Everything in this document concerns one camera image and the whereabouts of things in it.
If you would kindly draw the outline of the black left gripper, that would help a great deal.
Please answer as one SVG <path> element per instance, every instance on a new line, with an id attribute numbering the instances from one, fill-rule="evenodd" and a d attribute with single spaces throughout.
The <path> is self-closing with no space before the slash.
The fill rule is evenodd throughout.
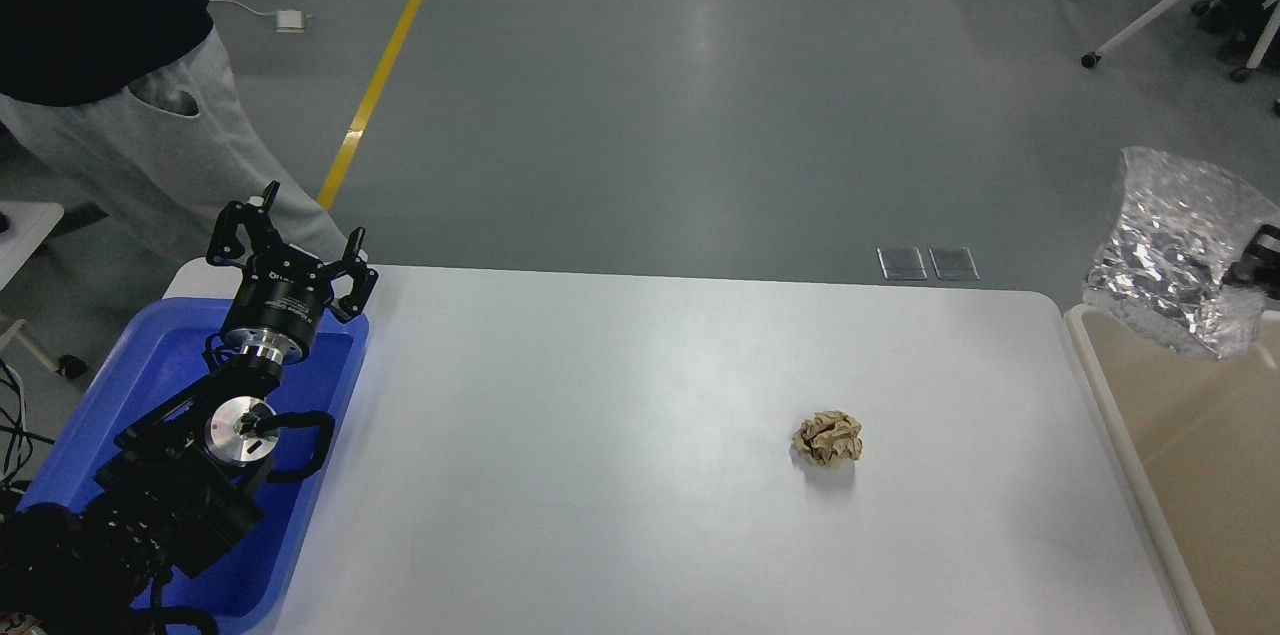
<path id="1" fill-rule="evenodd" d="M 220 329 L 221 342 L 243 352 L 275 351 L 275 361 L 291 365 L 310 356 L 325 310 L 338 323 L 362 315 L 379 271 L 364 253 L 366 228 L 352 230 L 343 255 L 333 262 L 266 257 L 285 247 L 270 219 L 279 189 L 279 181 L 269 181 L 256 205 L 228 202 L 215 219 L 205 261 L 242 270 Z"/>

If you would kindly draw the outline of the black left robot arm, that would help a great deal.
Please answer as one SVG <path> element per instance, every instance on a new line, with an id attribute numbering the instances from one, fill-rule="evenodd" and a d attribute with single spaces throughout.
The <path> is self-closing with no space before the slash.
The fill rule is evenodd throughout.
<path id="1" fill-rule="evenodd" d="M 365 311 L 378 271 L 356 228 L 332 262 L 285 242 L 271 181 L 228 202 L 205 259 L 239 270 L 223 325 L 204 344 L 207 373 L 114 438 L 82 510 L 40 502 L 3 517 L 3 623 L 46 634 L 218 632 L 205 609 L 165 606 L 174 572 L 195 579 L 265 518 L 260 486 L 305 483 L 326 463 L 338 421 L 279 411 L 269 397 L 314 348 L 325 315 Z"/>

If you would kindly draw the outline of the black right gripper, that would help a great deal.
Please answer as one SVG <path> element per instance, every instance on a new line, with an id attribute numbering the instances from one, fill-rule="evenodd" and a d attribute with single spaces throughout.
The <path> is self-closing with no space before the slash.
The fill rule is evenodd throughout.
<path id="1" fill-rule="evenodd" d="M 1262 224 L 1226 271 L 1226 287 L 1265 293 L 1279 300 L 1279 228 Z"/>

